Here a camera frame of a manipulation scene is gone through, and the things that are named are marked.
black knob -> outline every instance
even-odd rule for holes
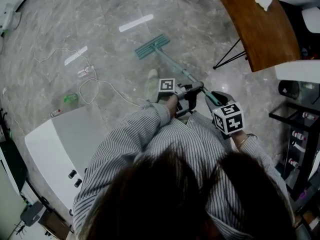
[[[74,183],[74,186],[78,188],[81,183],[82,183],[82,180],[78,178],[77,181]]]
[[[75,170],[72,170],[72,172],[70,172],[70,174],[68,175],[69,179],[72,179],[76,174],[77,172]]]

brown tabletop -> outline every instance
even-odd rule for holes
[[[251,71],[301,58],[298,41],[279,0],[268,11],[255,0],[221,0],[240,36]]]

power cord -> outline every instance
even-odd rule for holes
[[[124,101],[126,101],[127,103],[129,103],[129,104],[131,104],[131,105],[133,105],[133,106],[139,107],[137,104],[135,104],[135,103],[127,100],[126,98],[124,98],[124,97],[116,90],[116,88],[112,85],[112,83],[110,83],[110,82],[108,82],[108,81],[99,80],[99,79],[97,78],[97,72],[96,72],[96,70],[94,69],[93,66],[91,66],[91,65],[89,64],[89,61],[88,61],[87,57],[81,55],[77,50],[69,50],[68,48],[65,48],[65,47],[64,47],[64,48],[57,48],[57,49],[55,49],[55,50],[49,55],[48,58],[45,58],[45,59],[43,59],[43,60],[38,60],[38,59],[36,58],[36,41],[37,41],[37,37],[38,37],[39,31],[40,31],[43,23],[44,23],[45,20],[47,19],[47,17],[48,17],[48,16],[51,14],[51,12],[53,11],[53,9],[54,9],[54,7],[55,7],[55,2],[56,2],[56,0],[53,0],[52,8],[51,8],[50,12],[44,17],[43,21],[41,22],[41,24],[40,24],[40,26],[39,26],[39,28],[38,28],[38,30],[37,30],[37,32],[36,32],[36,36],[35,36],[35,38],[34,38],[34,44],[33,44],[33,58],[34,58],[38,63],[42,63],[42,62],[47,61],[48,59],[50,59],[50,57],[51,57],[56,51],[59,51],[59,50],[60,50],[60,51],[61,51],[61,50],[67,50],[67,51],[70,52],[70,53],[77,53],[80,57],[82,57],[82,58],[84,58],[84,59],[86,60],[86,63],[88,64],[88,66],[91,67],[91,68],[93,69],[93,71],[94,71],[94,77],[86,80],[86,81],[80,86],[80,88],[79,88],[79,95],[80,95],[81,99],[82,99],[86,104],[91,104],[91,103],[96,99],[96,97],[98,96],[99,91],[100,91],[99,82],[101,82],[101,83],[107,83],[107,84],[109,84],[109,85],[112,87],[112,89],[113,89]],[[94,81],[96,82],[97,92],[96,92],[96,94],[94,95],[93,99],[92,99],[90,102],[87,102],[87,101],[84,99],[84,97],[82,96],[82,94],[81,94],[81,88],[82,88],[86,83],[88,83],[89,81],[92,81],[92,80],[94,80]]]

mop head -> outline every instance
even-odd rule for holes
[[[167,36],[165,36],[164,34],[161,34],[158,37],[147,42],[146,44],[144,44],[140,48],[136,49],[135,53],[138,55],[139,59],[142,60],[144,57],[153,53],[155,51],[155,48],[159,49],[169,42],[170,42],[170,39]]]

striped shirt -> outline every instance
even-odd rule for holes
[[[196,175],[199,161],[214,169],[217,161],[232,150],[230,139],[224,139],[212,120],[194,112],[187,124],[170,117],[169,110],[156,103],[139,100],[141,111],[126,117],[97,148],[84,176],[82,189],[73,204],[73,227],[79,234],[86,219],[117,173],[127,165],[127,158],[158,156],[169,146],[183,147],[185,159]],[[241,146],[263,165],[266,173],[278,184],[288,199],[286,184],[274,168],[271,158],[250,135]],[[240,200],[226,174],[221,171],[207,212],[222,236],[227,240],[250,239],[243,233],[240,221],[244,217]]]

